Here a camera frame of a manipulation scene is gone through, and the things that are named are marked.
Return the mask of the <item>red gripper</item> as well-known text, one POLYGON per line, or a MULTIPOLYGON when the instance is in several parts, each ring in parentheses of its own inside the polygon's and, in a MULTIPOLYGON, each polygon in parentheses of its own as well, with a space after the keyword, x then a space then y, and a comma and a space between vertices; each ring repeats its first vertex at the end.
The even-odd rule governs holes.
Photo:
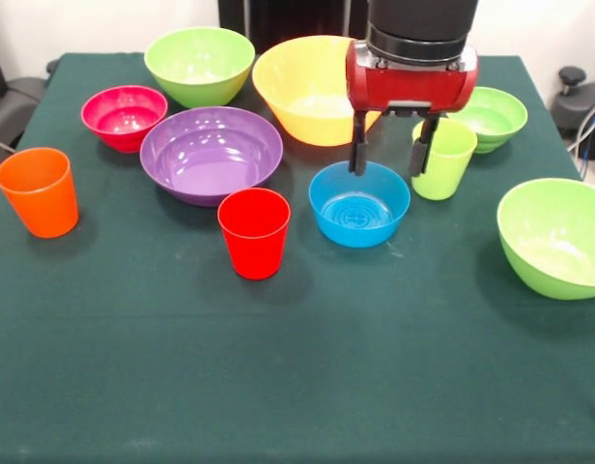
MULTIPOLYGON (((414 66, 374 54, 363 40, 352 41, 346 53, 347 94, 355 110, 349 171, 363 175, 366 169, 366 111, 457 112, 468 103, 478 69, 477 53, 469 45, 450 62, 414 66)), ((412 177, 426 172, 439 119, 431 115, 421 123, 411 150, 412 177)))

